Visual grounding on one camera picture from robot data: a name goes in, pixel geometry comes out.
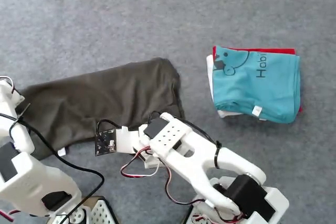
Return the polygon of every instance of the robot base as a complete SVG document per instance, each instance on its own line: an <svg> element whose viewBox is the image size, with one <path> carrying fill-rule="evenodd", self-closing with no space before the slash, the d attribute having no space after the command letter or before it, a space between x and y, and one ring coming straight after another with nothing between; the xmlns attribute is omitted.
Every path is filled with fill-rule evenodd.
<svg viewBox="0 0 336 224"><path fill-rule="evenodd" d="M210 183L216 184L220 183L225 188L234 181L234 178L231 177L221 177L212 178ZM265 199L270 203L270 205L276 211L272 218L267 222L259 213L254 212L250 218L242 219L237 222L237 224L277 224L280 218L284 215L287 208L289 207L289 202L285 196L276 188L264 187L264 190L267 192ZM194 199L202 198L200 195L197 195ZM224 212L220 213L221 216L225 219L233 219L232 215L228 215ZM189 212L183 222L183 224L225 224L225 222L219 220L218 214L216 211L211 208L208 204L201 202L196 203L189 209Z"/></svg>
<svg viewBox="0 0 336 224"><path fill-rule="evenodd" d="M88 203L75 211L64 224L118 224L111 207L104 198L99 198L96 203ZM64 216L57 216L53 220L49 220L47 224L59 224L63 220Z"/></svg>

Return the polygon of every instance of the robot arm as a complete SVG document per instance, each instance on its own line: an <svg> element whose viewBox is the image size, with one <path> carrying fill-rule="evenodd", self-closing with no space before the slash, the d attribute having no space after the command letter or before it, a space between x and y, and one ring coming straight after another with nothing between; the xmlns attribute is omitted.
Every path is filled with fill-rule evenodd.
<svg viewBox="0 0 336 224"><path fill-rule="evenodd" d="M15 108L23 100L5 80L0 81L0 113L17 118ZM0 139L9 135L13 123L0 117ZM0 199L36 216L69 212L81 201L81 192L74 180L30 155L35 148L21 124L16 123L11 133L14 143L0 147Z"/></svg>
<svg viewBox="0 0 336 224"><path fill-rule="evenodd" d="M0 113L16 118L15 108L24 100L25 98L15 89L13 90L7 81L0 81ZM0 138L8 136L8 131L12 124L12 120L0 118ZM15 139L15 148L20 152L31 154L35 150L27 130L22 125L15 124L12 129L12 136Z"/></svg>
<svg viewBox="0 0 336 224"><path fill-rule="evenodd" d="M170 114L161 114L144 128L139 140L133 142L135 149L150 146L153 156L144 154L145 158L161 160L188 181L197 193L195 199L205 199L194 206L209 219L225 223L222 220L244 215L239 223L276 224L287 210L289 203L279 190L263 187L266 175L260 168L227 148L217 147ZM186 157L187 151L193 155ZM209 180L206 172L212 167L238 176Z"/></svg>

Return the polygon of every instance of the gray towel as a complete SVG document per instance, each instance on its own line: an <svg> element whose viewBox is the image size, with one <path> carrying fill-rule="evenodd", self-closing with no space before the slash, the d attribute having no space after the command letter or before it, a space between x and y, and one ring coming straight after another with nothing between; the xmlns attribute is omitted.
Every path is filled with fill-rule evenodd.
<svg viewBox="0 0 336 224"><path fill-rule="evenodd" d="M18 110L31 103L24 120L59 150L93 140L99 119L136 128L154 110L183 117L179 88L180 77L172 64L155 58L30 86L22 91L26 100ZM31 137L34 157L51 154L37 136Z"/></svg>

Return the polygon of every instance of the cable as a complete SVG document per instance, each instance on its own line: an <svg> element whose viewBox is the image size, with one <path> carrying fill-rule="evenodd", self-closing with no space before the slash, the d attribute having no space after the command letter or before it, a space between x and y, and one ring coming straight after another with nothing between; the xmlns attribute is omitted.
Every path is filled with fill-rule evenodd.
<svg viewBox="0 0 336 224"><path fill-rule="evenodd" d="M14 81L11 79L11 77L8 77L8 76L0 76L0 79L5 79L7 81L10 82L10 85L12 86L12 91L11 93L13 94L14 93L14 90L15 90L15 85L14 85Z"/></svg>
<svg viewBox="0 0 336 224"><path fill-rule="evenodd" d="M205 132L203 131L200 127L196 126L195 124L187 121L186 119L182 119L178 116L174 116L175 118L179 119L181 122L189 125L191 128L196 129L198 132L200 132L206 139L208 139L210 142L212 142L213 144L216 144L215 141L213 141L213 139Z"/></svg>
<svg viewBox="0 0 336 224"><path fill-rule="evenodd" d="M10 119L12 121L16 121L17 118L14 118L12 116L6 115L6 114L2 114L0 113L0 116ZM77 204L69 213L66 214L66 216L64 217L64 219L59 223L59 224L63 224L66 219L68 219L87 199L89 199L96 191L98 191L98 189L104 184L105 182L105 178L104 176L93 169L88 169L88 168L84 168L84 167L80 167L77 165L74 165L73 163L66 161L65 159L63 159L62 157L60 157L58 155L58 153L54 150L54 148L47 142L47 140L43 137L43 135L34 127L32 127L31 125L29 125L27 122L23 121L23 119L19 118L18 122L19 124L23 125L24 127L27 127L28 129L30 129L32 132L34 132L40 139L41 141L47 146L47 148L52 152L52 154L58 159L60 160L62 163L66 164L67 166L70 166L73 169L76 170L81 170L83 172L87 172L87 173L92 173L92 174L96 174L101 178L101 182L98 184L98 186L95 187L95 189L93 189L79 204Z"/></svg>
<svg viewBox="0 0 336 224"><path fill-rule="evenodd" d="M167 173L168 173L168 179L167 179L167 181L166 181L166 184L165 184L165 186L164 186L164 191L165 191L165 193L167 194L167 196L168 196L168 198L172 201L172 202L174 202L175 204L178 204L178 205L191 205L191 204L193 204L193 203L196 203L196 202L200 202L200 201L202 201L202 202L205 202L205 199L196 199L196 200L193 200L193 201L191 201L191 202L180 202L180 201L178 201L178 200L175 200L171 195L170 195L170 193L169 193L169 189L168 189L168 187L169 187L169 184L170 184L170 182L171 182L171 180L172 180L172 171L170 170L170 168L159 158L159 160L161 161L161 163L164 165L164 167L166 168L166 170L167 170Z"/></svg>
<svg viewBox="0 0 336 224"><path fill-rule="evenodd" d="M152 122L152 117L153 117L153 114L154 114L154 113L159 114L159 117L160 117L160 115L161 115L161 113L160 113L159 111L157 111L157 110L153 110L152 113L150 113L150 115L149 115L149 117L148 117L148 124L150 124L150 123Z"/></svg>
<svg viewBox="0 0 336 224"><path fill-rule="evenodd" d="M107 147L107 143L105 143L105 140L101 137L100 133L99 133L99 127L101 125L101 123L109 123L112 124L114 127L116 127L117 129L121 129L121 126L116 124L115 122L108 120L108 119L101 119L98 121L97 126L96 126L96 135L98 137L98 139Z"/></svg>
<svg viewBox="0 0 336 224"><path fill-rule="evenodd" d="M14 209L14 210L12 210L12 211L9 211L8 214L9 214L9 215L13 215L13 214L16 214L16 213L18 213L18 212L21 212L21 211L20 211L20 210L17 210L17 209Z"/></svg>
<svg viewBox="0 0 336 224"><path fill-rule="evenodd" d="M14 141L14 138L12 136L12 130L14 128L14 126L17 124L18 120L20 120L20 118L23 116L23 114L26 112L26 110L29 108L30 106L30 103L25 107L25 109L21 112L21 114L19 114L17 116L17 119L14 121L14 123L10 126L9 130L8 130L8 134L9 134L9 137Z"/></svg>
<svg viewBox="0 0 336 224"><path fill-rule="evenodd" d="M14 219L11 216L9 216L7 213L3 212L2 210L0 210L0 215L2 217L4 217L6 220L8 220L9 222L13 222L14 221Z"/></svg>
<svg viewBox="0 0 336 224"><path fill-rule="evenodd" d="M214 208L215 211L217 212L218 214L218 217L220 218L221 221L225 222L225 223L238 223L239 221L241 221L241 219L243 218L244 215L240 215L240 216L235 216L232 220L225 220L221 217L218 209L215 207Z"/></svg>
<svg viewBox="0 0 336 224"><path fill-rule="evenodd" d="M152 174L128 174L128 173L124 173L123 172L123 170L126 167L128 167L142 152L147 151L147 150L150 150L149 146L146 146L146 147L142 148L141 150L139 150L135 154L135 156L127 164L125 164L124 166L122 166L121 169L120 169L121 175L124 176L124 177L127 177L127 178L144 178L144 177L152 177L152 176L154 176L158 172L158 170L160 168L160 162L157 164L156 170Z"/></svg>

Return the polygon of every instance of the blue t-shirt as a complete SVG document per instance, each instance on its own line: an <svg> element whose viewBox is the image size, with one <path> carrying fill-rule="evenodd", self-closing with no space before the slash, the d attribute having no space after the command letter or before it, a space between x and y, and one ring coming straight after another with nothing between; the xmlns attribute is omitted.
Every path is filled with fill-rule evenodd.
<svg viewBox="0 0 336 224"><path fill-rule="evenodd" d="M296 55L237 51L216 47L213 95L218 110L294 121L300 107L300 58Z"/></svg>

